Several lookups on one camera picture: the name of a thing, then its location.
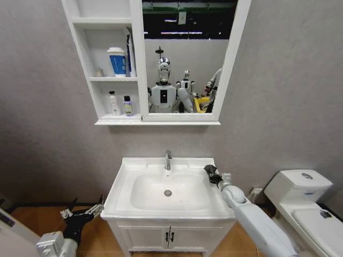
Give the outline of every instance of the yellow object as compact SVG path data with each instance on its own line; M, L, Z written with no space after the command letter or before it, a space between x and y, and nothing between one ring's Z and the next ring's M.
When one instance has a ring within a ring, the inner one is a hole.
M206 110L200 109L201 103L210 103L209 97L202 97L202 98L194 98L195 107L197 108L198 113L203 114L206 112Z

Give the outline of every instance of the toilet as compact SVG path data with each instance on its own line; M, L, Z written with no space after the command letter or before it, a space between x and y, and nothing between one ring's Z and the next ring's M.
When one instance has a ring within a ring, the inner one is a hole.
M343 257L343 223L316 204L332 185L315 170L284 170L264 190L299 256Z

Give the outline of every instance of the toilet tank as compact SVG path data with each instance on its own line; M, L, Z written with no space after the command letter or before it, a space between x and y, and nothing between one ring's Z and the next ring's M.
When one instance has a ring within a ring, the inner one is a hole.
M274 204L316 202L332 185L315 170L283 170L269 182L264 193Z

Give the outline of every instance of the toilet lid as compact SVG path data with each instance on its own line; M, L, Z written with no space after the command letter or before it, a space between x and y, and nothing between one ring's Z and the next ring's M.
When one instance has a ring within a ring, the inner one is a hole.
M343 223L339 219L322 209L296 210L292 215L328 256L343 256Z

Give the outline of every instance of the mirror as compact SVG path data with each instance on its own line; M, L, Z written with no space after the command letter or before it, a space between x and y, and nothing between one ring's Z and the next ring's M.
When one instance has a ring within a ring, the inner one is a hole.
M149 113L212 113L237 1L142 1Z

